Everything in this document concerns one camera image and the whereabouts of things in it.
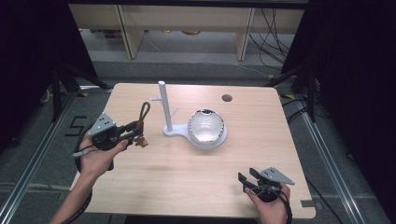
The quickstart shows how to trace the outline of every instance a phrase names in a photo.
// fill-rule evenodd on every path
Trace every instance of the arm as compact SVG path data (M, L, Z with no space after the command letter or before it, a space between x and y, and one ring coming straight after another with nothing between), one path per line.
M92 147L90 153L80 158L81 174L78 181L49 223L62 223L77 212L91 193L96 180L106 172L113 158L126 148L127 143L128 141L124 140L108 151L97 150L97 148ZM88 136L85 136L79 148L91 144L91 140Z
M287 201L290 198L290 188L281 183L280 190L287 196ZM250 198L251 201L256 205L259 211L260 221L262 224L285 224L288 218L285 204L283 204L280 199L276 199L273 202L265 203L260 198L252 193L250 189L246 188L245 193Z

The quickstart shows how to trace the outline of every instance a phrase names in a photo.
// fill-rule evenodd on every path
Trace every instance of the floor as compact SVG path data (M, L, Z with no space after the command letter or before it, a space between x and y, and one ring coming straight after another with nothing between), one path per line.
M169 74L175 69L178 73L185 73L186 77L195 77L192 70L202 67L208 69L206 71L209 75L202 76L199 81L207 83L216 73L224 73L224 70L217 70L220 67L229 69L227 71L230 77L233 73L243 73L249 80L236 78L225 82L219 78L218 83L260 86L269 81L271 75L279 76L278 69L281 66L278 60L260 54L252 40L249 40L245 60L238 62L232 34L186 35L178 31L170 33L148 31L134 60L127 58L120 38L105 38L102 32L93 33L90 30L82 30L81 35L99 78L109 84L130 80L131 77L140 82L154 81L149 75L152 73L171 78ZM252 37L259 43L262 42L259 35L255 34ZM285 46L289 46L293 35L280 35L279 39ZM270 39L269 42L272 46L276 46L274 39ZM279 50L268 49L282 59ZM146 76L133 74L132 69L140 69L141 74ZM84 80L80 83L81 86L91 85ZM292 78L276 87L284 104L291 102L290 97L303 97L290 96L292 94L290 83ZM59 127L54 127L50 121L50 98L43 96L43 105L32 115L19 136L20 145L10 146L0 155L0 202L5 204L10 200L10 196L15 192L15 186L18 187L23 184L22 182L26 185L23 197L15 202L18 206L10 213L9 223L48 222L63 201L76 173L73 162L65 159L74 147L73 136L68 138L70 140L64 140L65 136L70 133L76 134L77 131L70 129L70 124L75 121L76 125L84 125L83 119L76 119L79 115L90 119L97 117L104 108L109 94L106 91L93 91L89 97L75 97L70 103L72 109L66 112L64 121ZM64 101L67 103L69 98L71 97L66 96ZM295 101L284 105L284 111L285 116L290 118L290 132L304 173L309 182L314 183L310 186L310 191L316 203L317 216L312 220L294 220L294 222L341 222L338 217L343 223L390 223L353 158L348 157L347 148L328 118L325 108L316 105L317 122L312 123L305 113L297 113L298 116L294 116L295 112L303 107L303 101ZM48 130L55 130L55 135L49 136ZM45 145L43 139L49 139L49 148L43 146ZM41 157L37 155L38 148L44 148ZM27 167L32 167L32 158L41 159L35 161L34 170L28 170ZM33 173L30 179L21 179L29 172ZM84 214L81 222L124 223L125 220L124 215Z

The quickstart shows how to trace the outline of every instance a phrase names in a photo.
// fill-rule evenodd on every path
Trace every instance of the hand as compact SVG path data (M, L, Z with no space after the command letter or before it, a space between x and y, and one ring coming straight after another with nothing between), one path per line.
M288 197L287 201L290 199L290 188L281 183L280 190L285 193ZM276 199L273 202L265 203L263 202L257 195L252 193L250 189L245 188L245 193L250 198L251 201L256 205L257 210L259 211L260 221L262 224L284 224L287 220L287 212L285 204L280 199Z
M88 178L97 179L104 174L114 157L125 150L128 140L123 140L110 150L99 150L97 147L89 147L90 153L80 157L81 175ZM85 135L79 144L80 150L91 146L92 140L88 135Z

